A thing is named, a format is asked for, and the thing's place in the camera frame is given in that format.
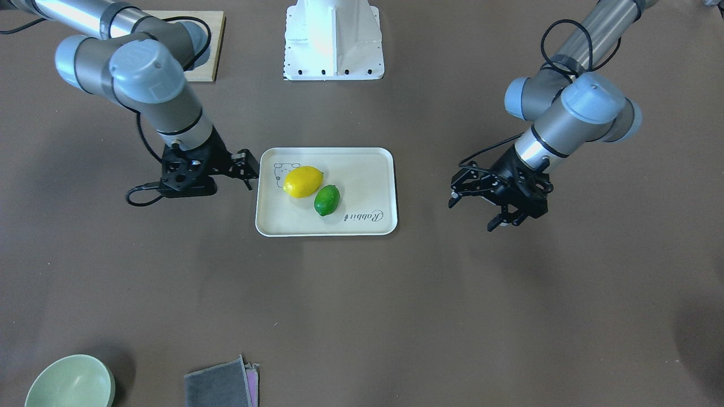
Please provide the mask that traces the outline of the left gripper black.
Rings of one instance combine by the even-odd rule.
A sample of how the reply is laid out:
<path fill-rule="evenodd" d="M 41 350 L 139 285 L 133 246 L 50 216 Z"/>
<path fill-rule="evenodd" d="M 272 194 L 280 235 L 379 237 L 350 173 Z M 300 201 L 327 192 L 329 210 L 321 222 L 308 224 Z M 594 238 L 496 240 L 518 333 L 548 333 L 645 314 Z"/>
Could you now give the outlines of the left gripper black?
<path fill-rule="evenodd" d="M 481 197 L 499 206 L 499 214 L 487 224 L 488 232 L 501 225 L 519 226 L 528 218 L 540 218 L 548 213 L 548 194 L 553 192 L 550 175 L 545 172 L 549 165 L 550 159 L 543 157 L 538 167 L 529 168 L 514 147 L 489 169 L 479 166 L 472 157 L 464 159 L 450 182 L 449 208 L 464 197 Z"/>

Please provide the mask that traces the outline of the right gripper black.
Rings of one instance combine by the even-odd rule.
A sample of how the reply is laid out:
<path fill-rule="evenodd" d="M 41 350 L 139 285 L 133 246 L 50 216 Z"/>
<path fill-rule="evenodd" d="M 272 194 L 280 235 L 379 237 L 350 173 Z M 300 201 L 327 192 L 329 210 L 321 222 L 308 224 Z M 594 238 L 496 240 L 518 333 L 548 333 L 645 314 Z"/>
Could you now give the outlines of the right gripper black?
<path fill-rule="evenodd" d="M 161 178 L 158 192 L 165 198 L 214 195 L 214 175 L 242 180 L 253 190 L 251 180 L 259 176 L 260 164 L 248 149 L 230 154 L 219 132 L 212 128 L 209 139 L 191 150 L 176 144 L 166 146 L 161 157 Z"/>

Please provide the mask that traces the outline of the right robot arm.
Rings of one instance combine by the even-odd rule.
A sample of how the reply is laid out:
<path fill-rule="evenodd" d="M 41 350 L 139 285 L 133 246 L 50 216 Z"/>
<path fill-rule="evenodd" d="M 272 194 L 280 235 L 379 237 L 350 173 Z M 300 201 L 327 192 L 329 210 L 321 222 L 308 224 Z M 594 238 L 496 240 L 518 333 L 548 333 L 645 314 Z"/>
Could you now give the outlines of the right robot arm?
<path fill-rule="evenodd" d="M 137 130 L 147 118 L 165 142 L 155 159 L 157 182 L 130 189 L 162 198 L 211 196 L 215 175 L 251 187 L 260 165 L 250 150 L 232 154 L 186 79 L 186 72 L 210 58 L 212 29 L 197 16 L 161 19 L 131 3 L 116 1 L 3 1 L 42 21 L 59 21 L 77 31 L 54 57 L 59 76 L 87 94 L 105 98 L 135 114 Z"/>

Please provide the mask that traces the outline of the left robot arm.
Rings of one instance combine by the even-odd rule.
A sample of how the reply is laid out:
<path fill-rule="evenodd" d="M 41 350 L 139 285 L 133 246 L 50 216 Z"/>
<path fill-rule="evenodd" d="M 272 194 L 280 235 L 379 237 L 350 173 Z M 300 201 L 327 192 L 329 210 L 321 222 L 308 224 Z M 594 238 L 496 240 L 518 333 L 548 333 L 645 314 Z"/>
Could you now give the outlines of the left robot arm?
<path fill-rule="evenodd" d="M 574 31 L 533 77 L 512 81 L 505 93 L 505 109 L 530 123 L 514 137 L 509 149 L 491 167 L 479 166 L 470 155 L 459 163 L 450 182 L 449 207 L 465 197 L 481 197 L 500 208 L 488 224 L 522 224 L 548 212 L 554 185 L 550 175 L 585 142 L 621 142 L 641 127 L 643 114 L 610 80 L 600 75 L 620 47 L 625 31 L 654 1 L 599 1 L 583 21 L 558 20 Z"/>

